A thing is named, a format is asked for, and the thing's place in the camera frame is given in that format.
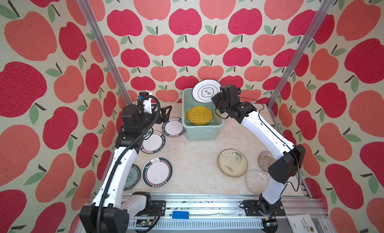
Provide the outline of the white plate black flower outline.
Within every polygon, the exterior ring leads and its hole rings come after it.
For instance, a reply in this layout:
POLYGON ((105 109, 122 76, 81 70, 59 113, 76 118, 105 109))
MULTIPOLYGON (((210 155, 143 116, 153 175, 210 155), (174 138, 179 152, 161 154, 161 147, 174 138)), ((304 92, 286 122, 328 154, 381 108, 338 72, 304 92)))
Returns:
POLYGON ((202 80, 193 87, 193 99, 198 103, 211 103, 212 97, 219 93, 220 87, 221 84, 217 80, 202 80))

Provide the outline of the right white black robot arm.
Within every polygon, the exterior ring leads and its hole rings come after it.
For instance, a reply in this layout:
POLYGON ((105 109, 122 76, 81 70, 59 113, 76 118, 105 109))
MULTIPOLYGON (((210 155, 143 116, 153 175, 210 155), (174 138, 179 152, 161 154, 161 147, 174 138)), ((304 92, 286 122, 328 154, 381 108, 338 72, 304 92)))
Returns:
POLYGON ((260 112, 249 102, 240 101, 240 89, 227 84, 220 87, 212 101, 220 113, 249 129, 269 150, 276 160, 269 166, 270 179, 264 192, 259 196, 258 210, 264 216, 273 214, 281 201, 281 196, 289 182, 300 170, 306 149, 294 145, 279 134, 264 120, 260 112))

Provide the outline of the yellow dotted scalloped plate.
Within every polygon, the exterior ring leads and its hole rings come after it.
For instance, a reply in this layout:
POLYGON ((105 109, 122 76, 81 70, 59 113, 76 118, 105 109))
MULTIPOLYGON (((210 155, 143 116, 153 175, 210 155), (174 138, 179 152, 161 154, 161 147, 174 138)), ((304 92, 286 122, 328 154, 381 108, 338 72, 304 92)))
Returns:
POLYGON ((207 125, 213 119, 212 111, 204 106, 195 106, 187 113, 187 119, 194 125, 207 125))

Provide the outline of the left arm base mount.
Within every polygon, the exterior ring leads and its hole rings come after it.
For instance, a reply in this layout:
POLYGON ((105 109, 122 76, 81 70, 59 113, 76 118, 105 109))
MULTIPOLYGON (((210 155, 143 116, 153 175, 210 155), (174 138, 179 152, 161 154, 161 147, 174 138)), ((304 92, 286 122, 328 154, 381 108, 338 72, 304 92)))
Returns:
POLYGON ((157 214, 160 214, 161 217, 165 216, 166 210, 166 201, 152 201, 151 206, 147 210, 143 210, 136 214, 136 218, 138 217, 154 217, 157 214))

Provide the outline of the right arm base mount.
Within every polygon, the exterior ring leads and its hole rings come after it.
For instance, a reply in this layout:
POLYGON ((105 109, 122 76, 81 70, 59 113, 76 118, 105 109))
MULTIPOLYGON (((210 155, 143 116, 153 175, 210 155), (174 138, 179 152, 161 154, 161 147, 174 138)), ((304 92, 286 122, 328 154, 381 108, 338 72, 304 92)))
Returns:
POLYGON ((284 217, 286 216, 285 209, 281 201, 270 205, 267 202, 259 200, 254 201, 243 201, 239 207, 243 209, 247 217, 284 217))

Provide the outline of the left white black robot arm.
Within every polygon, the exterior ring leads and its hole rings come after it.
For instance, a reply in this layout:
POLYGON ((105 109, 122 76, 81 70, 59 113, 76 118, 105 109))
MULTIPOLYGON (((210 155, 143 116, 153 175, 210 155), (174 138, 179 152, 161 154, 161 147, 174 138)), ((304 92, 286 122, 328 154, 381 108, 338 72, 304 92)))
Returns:
POLYGON ((122 208, 124 186, 129 171, 140 152, 145 134, 155 124, 169 120, 172 106, 161 107, 159 100, 148 94, 138 97, 137 104, 130 104, 122 110, 123 124, 115 143, 113 161, 93 202, 83 206, 79 214, 87 233, 125 233, 129 222, 137 214, 153 214, 153 228, 161 213, 152 207, 152 197, 147 192, 135 192, 122 208))

